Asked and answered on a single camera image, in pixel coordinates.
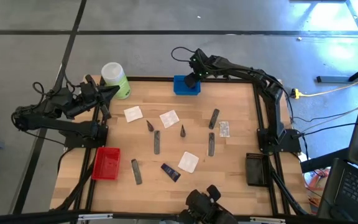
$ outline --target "wooden tabletop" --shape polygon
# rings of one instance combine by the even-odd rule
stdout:
[[[100,76],[94,77],[98,82]],[[246,153],[259,153],[258,128],[254,92],[246,83],[202,83],[198,96],[176,96],[172,82],[130,82],[132,93],[126,100],[113,99],[112,118],[108,120],[107,147],[121,149],[121,163],[117,180],[96,181],[92,210],[128,213],[180,213],[186,209],[188,194],[198,189],[205,192],[214,184],[222,193],[218,201],[235,215],[271,215],[267,188],[251,187],[246,180]],[[261,99],[267,126],[264,104]],[[127,123],[124,109],[140,106],[142,119]],[[228,121],[230,137],[219,137],[215,125],[215,155],[209,157],[208,128],[213,110],[220,110],[219,121]],[[180,121],[165,129],[160,115],[175,110]],[[290,127],[284,97],[281,117]],[[76,122],[91,120],[93,111],[76,117]],[[154,154],[154,134],[147,130],[146,119],[160,130],[160,154]],[[180,137],[184,125],[186,137]],[[194,173],[178,168],[183,153],[199,157]],[[51,208],[59,206],[73,190],[80,176],[85,149],[69,152],[62,160]],[[310,211],[308,197],[298,159],[280,153],[286,186],[294,198]],[[143,183],[136,185],[131,160],[137,159]],[[160,166],[166,163],[181,174],[174,182]],[[81,208],[85,207],[88,186],[85,186]],[[276,186],[278,209],[282,212],[280,191]]]

